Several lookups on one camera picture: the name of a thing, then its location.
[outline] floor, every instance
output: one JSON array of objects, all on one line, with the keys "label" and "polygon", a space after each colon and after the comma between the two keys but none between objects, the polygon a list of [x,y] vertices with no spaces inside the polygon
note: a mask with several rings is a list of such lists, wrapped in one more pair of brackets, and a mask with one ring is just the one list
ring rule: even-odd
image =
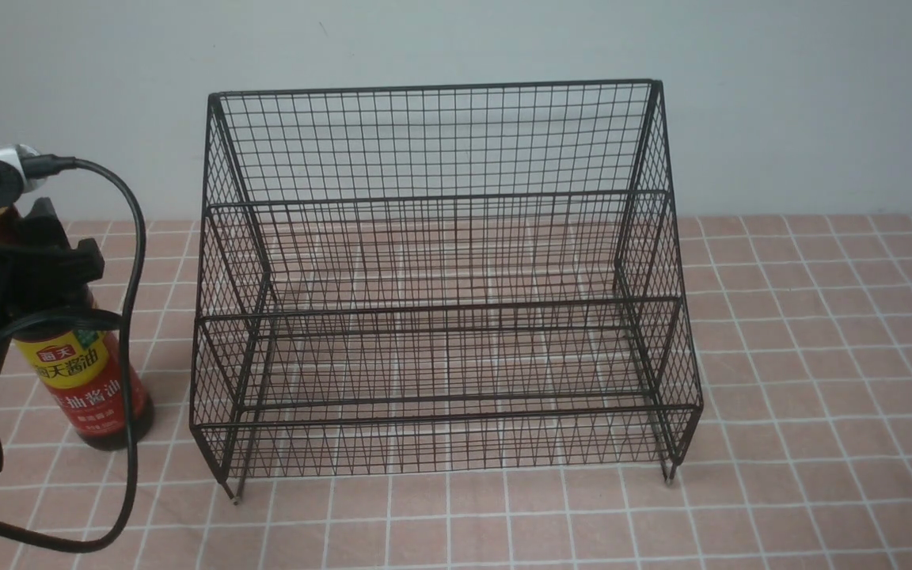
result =
[{"label": "floor", "polygon": [[[654,465],[256,481],[233,506],[187,429],[198,235],[151,224],[133,360],[157,407],[131,523],[79,557],[0,540],[0,569],[912,569],[912,217],[680,220],[706,412]],[[126,223],[99,239],[116,306]],[[0,519],[74,538],[117,513],[122,454],[76,440],[25,364],[0,381]]]}]

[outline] bottle label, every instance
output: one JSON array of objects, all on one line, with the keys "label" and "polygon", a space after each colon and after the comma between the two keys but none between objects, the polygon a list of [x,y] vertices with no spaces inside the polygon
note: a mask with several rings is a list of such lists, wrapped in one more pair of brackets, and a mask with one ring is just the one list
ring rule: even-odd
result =
[{"label": "bottle label", "polygon": [[15,342],[41,381],[57,390],[87,385],[108,364],[103,332],[71,331],[48,340]]}]

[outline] wire mesh basket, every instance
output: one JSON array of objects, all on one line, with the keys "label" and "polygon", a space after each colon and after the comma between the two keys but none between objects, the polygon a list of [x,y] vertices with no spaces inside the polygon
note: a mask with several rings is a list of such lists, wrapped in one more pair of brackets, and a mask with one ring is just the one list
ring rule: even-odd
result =
[{"label": "wire mesh basket", "polygon": [[670,482],[702,411],[659,81],[216,93],[199,257],[191,430],[231,497],[590,462]]}]

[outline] gray wall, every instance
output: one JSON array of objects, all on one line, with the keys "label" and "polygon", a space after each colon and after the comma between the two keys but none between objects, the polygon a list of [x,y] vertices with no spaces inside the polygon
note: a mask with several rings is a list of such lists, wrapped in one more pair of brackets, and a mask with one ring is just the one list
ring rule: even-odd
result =
[{"label": "gray wall", "polygon": [[[684,213],[912,211],[912,3],[0,0],[0,144],[199,215],[206,95],[655,77]],[[122,217],[53,184],[66,217]]]}]

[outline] wire rack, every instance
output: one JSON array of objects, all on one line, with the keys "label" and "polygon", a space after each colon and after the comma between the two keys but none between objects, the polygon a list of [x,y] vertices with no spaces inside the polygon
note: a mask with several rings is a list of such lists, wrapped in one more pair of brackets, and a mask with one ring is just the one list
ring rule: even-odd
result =
[{"label": "wire rack", "polygon": [[217,93],[203,190],[191,430],[232,498],[589,462],[673,479],[702,394],[658,81]]}]

